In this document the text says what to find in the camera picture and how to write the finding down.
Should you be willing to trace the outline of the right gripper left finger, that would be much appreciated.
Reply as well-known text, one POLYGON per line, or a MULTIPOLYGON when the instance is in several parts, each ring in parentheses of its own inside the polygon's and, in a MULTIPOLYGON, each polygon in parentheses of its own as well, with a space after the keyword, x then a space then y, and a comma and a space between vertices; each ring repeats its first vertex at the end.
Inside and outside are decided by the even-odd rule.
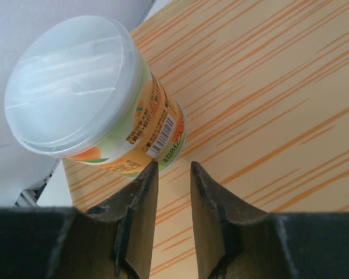
POLYGON ((146 278, 158 164, 86 212, 0 208, 0 278, 146 278))

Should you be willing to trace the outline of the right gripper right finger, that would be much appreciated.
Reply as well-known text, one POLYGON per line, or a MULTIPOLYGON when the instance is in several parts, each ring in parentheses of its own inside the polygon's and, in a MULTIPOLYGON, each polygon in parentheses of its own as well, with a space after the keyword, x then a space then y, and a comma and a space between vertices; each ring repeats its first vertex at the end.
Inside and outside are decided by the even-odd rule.
POLYGON ((191 164, 199 278, 349 278, 349 212, 268 213, 191 164))

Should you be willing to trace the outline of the yellow can white lid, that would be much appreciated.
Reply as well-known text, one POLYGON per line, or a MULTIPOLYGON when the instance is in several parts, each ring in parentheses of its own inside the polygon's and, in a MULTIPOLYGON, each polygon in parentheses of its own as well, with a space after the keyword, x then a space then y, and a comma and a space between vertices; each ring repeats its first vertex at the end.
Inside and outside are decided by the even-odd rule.
POLYGON ((19 59, 4 97, 8 125, 26 149, 135 178, 180 155, 186 117, 129 32, 99 16, 67 19, 19 59))

